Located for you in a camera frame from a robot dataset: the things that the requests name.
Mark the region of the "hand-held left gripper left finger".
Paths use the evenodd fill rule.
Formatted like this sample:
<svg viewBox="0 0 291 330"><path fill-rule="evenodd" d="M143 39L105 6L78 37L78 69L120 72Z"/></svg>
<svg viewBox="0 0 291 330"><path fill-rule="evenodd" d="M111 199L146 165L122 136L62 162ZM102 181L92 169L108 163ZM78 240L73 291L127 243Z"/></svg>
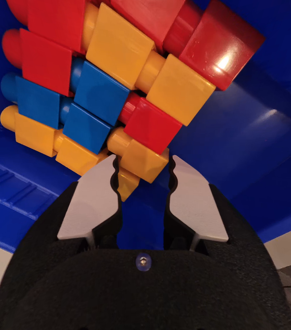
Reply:
<svg viewBox="0 0 291 330"><path fill-rule="evenodd" d="M91 249L118 249L123 225L118 157L110 155L84 174L58 231L59 240L85 238Z"/></svg>

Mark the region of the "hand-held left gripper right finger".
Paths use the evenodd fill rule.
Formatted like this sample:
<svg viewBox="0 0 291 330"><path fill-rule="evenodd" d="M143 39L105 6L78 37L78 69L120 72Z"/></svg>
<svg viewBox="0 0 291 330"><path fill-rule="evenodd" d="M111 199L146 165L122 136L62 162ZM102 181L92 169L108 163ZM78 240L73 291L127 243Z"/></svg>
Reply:
<svg viewBox="0 0 291 330"><path fill-rule="evenodd" d="M169 160L164 250L196 251L201 240L229 240L209 182L177 155Z"/></svg>

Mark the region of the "orange mega block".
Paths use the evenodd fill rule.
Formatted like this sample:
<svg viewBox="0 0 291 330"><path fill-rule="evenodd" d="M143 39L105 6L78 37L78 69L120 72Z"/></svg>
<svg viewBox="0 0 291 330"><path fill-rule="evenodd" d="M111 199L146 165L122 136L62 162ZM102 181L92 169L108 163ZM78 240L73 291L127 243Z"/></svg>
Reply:
<svg viewBox="0 0 291 330"><path fill-rule="evenodd" d="M169 162L169 148L162 154L157 154L131 138L124 132L123 127L112 130L107 139L107 148L121 157L121 167L150 184Z"/></svg>

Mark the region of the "blue plastic bin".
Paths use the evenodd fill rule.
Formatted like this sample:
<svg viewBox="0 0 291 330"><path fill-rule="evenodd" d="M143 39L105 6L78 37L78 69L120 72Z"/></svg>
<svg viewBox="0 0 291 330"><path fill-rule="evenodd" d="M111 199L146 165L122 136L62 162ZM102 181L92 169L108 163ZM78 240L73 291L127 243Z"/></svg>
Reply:
<svg viewBox="0 0 291 330"><path fill-rule="evenodd" d="M231 201L265 243L291 231L291 1L223 1L266 40L225 91L212 94L169 145ZM22 25L0 1L0 82L20 73L3 54ZM10 105L0 89L0 113ZM15 141L0 124L0 249L13 253L78 175Z"/></svg>

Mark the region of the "pile of coloured toy bricks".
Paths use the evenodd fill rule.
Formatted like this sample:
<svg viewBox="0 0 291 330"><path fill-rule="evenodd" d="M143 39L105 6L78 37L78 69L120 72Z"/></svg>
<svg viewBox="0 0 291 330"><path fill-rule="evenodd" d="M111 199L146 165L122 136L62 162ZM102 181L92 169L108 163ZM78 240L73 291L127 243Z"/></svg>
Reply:
<svg viewBox="0 0 291 330"><path fill-rule="evenodd" d="M113 129L162 154L265 41L222 1L7 1L26 28L2 48L22 71L1 81L0 115L18 143L77 173L114 154ZM140 177L120 166L125 201Z"/></svg>

